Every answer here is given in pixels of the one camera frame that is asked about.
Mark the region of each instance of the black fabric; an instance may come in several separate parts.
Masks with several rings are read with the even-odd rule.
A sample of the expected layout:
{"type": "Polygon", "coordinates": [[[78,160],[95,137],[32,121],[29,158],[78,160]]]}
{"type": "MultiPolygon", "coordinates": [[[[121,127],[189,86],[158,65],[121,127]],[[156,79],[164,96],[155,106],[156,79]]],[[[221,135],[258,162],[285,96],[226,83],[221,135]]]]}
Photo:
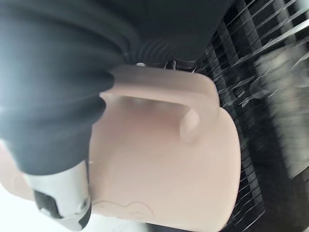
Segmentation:
{"type": "Polygon", "coordinates": [[[0,138],[19,168],[51,174],[87,159],[98,95],[113,85],[107,70],[198,59],[231,2],[1,1],[0,138]]]}

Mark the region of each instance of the metal rack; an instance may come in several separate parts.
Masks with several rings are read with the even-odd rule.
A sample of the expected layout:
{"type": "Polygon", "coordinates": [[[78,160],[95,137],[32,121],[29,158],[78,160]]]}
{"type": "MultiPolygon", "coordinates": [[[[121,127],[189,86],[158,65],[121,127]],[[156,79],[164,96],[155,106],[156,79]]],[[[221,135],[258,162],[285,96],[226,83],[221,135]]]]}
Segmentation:
{"type": "MultiPolygon", "coordinates": [[[[278,191],[286,200],[285,195],[293,187],[286,173],[284,148],[266,100],[272,93],[256,85],[272,70],[258,73],[257,60],[279,48],[309,48],[308,16],[309,4],[307,8],[300,6],[298,0],[238,0],[225,15],[203,59],[197,64],[196,72],[209,76],[216,83],[221,105],[233,117],[241,144],[239,195],[224,232],[250,230],[265,211],[275,213],[275,204],[279,202],[273,199],[278,191]],[[276,173],[265,172],[263,165],[270,163],[276,173]],[[273,184],[286,187],[269,190],[273,184]]],[[[295,63],[307,59],[308,54],[303,54],[295,63]]],[[[308,186],[305,173],[307,171],[302,173],[303,188],[308,186]]],[[[279,208],[288,210],[292,201],[288,199],[279,208]]],[[[282,218],[298,223],[288,212],[285,214],[282,218]]]]}

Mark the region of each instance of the black sleeve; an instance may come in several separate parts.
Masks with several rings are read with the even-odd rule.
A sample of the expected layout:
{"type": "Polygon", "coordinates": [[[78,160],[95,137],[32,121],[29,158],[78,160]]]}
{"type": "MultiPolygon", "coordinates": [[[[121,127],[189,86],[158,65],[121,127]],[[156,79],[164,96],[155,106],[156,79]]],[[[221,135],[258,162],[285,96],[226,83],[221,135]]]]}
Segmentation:
{"type": "Polygon", "coordinates": [[[136,31],[87,0],[0,4],[0,138],[21,171],[64,171],[87,158],[107,70],[138,44],[136,31]]]}

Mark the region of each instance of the white surface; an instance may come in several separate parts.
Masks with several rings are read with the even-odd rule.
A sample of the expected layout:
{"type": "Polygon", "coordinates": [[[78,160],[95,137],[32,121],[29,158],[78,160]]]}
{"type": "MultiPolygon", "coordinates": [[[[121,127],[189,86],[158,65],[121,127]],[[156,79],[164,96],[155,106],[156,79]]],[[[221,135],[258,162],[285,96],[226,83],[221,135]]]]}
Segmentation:
{"type": "MultiPolygon", "coordinates": [[[[34,202],[9,194],[0,185],[1,232],[69,232],[40,214],[34,202]]],[[[92,215],[83,232],[147,232],[143,224],[92,215]]]]}

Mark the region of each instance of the pink mug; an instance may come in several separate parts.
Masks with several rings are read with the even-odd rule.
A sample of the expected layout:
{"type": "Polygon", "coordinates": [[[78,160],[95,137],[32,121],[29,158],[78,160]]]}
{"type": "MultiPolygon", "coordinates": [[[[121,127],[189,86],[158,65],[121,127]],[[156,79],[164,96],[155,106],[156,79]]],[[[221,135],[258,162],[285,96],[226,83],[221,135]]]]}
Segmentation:
{"type": "MultiPolygon", "coordinates": [[[[240,146],[214,83],[197,73],[149,67],[111,70],[107,108],[93,126],[93,213],[195,232],[217,232],[237,197],[240,146]]],[[[0,148],[0,182],[33,199],[0,148]]]]}

